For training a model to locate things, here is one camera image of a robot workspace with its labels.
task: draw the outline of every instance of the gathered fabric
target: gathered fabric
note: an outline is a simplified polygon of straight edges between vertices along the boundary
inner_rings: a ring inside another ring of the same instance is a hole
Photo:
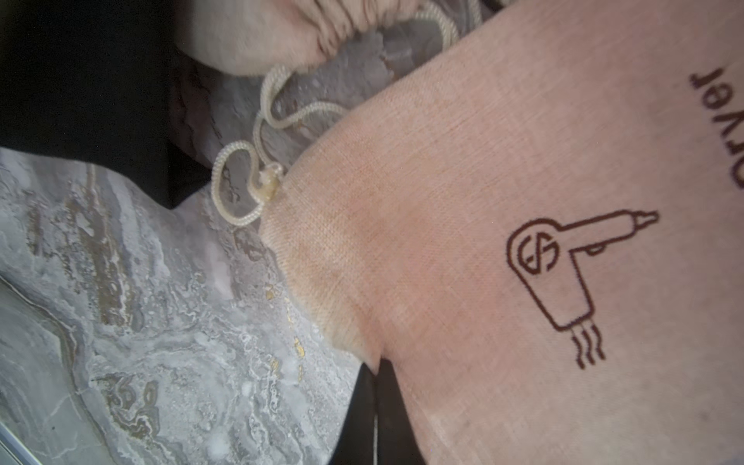
[[[192,58],[237,76],[263,75],[279,65],[308,71],[333,58],[357,32],[416,16],[441,21],[443,13],[432,5],[421,0],[177,0],[176,44]]]

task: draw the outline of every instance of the drawstring bag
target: drawstring bag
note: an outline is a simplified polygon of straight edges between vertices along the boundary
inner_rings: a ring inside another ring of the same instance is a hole
[[[393,362],[428,463],[744,459],[742,23],[522,0],[257,176],[295,300]]]
[[[478,0],[467,0],[466,4],[471,22],[475,27],[478,27],[483,22]],[[415,18],[434,22],[438,26],[441,33],[443,50],[448,49],[460,39],[460,33],[455,23],[431,0],[428,0],[416,12]],[[274,129],[287,129],[313,113],[325,112],[341,116],[347,113],[347,110],[343,106],[336,103],[314,102],[283,119],[275,118],[272,112],[272,106],[292,74],[293,70],[291,68],[285,65],[275,65],[264,77],[261,84],[260,110],[254,119],[252,133],[255,145],[247,141],[235,141],[223,147],[214,161],[212,168],[212,200],[222,218],[233,225],[249,225],[260,217],[264,206],[274,196],[279,181],[285,172],[285,167],[273,161],[263,148],[261,128],[264,121]],[[228,211],[222,203],[219,192],[222,171],[230,156],[238,150],[245,150],[250,155],[251,163],[246,189],[257,204],[253,211],[243,217],[236,217]]]
[[[178,0],[176,44],[238,76],[279,65],[307,71],[333,58],[356,32],[414,18],[450,22],[436,4],[420,0]]]

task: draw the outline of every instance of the fabric pouch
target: fabric pouch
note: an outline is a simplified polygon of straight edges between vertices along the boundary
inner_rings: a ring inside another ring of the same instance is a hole
[[[523,0],[283,178],[261,237],[333,344],[394,363],[429,463],[738,463],[742,24]]]
[[[276,65],[306,71],[334,57],[356,32],[413,18],[421,3],[178,0],[176,44],[192,58],[229,74],[263,75]]]

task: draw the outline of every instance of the marble surface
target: marble surface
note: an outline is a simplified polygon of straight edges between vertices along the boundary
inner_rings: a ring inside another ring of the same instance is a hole
[[[464,0],[446,9],[467,28]],[[438,52],[434,25],[355,38],[293,78],[284,113],[358,105]],[[172,138],[205,164],[250,139],[260,80],[185,57]],[[290,165],[333,123],[278,132]],[[246,160],[225,170],[228,204]],[[202,189],[174,211],[101,167],[0,149],[0,421],[49,464],[323,464],[358,362],[297,310],[255,226],[234,228]]]

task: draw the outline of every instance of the beige fabric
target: beige fabric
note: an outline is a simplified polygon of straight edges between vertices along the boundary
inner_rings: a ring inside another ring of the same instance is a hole
[[[742,453],[742,24],[522,0],[283,180],[262,238],[335,344],[393,361],[429,463]]]
[[[176,0],[176,44],[225,73],[314,68],[356,31],[410,19],[420,0]]]

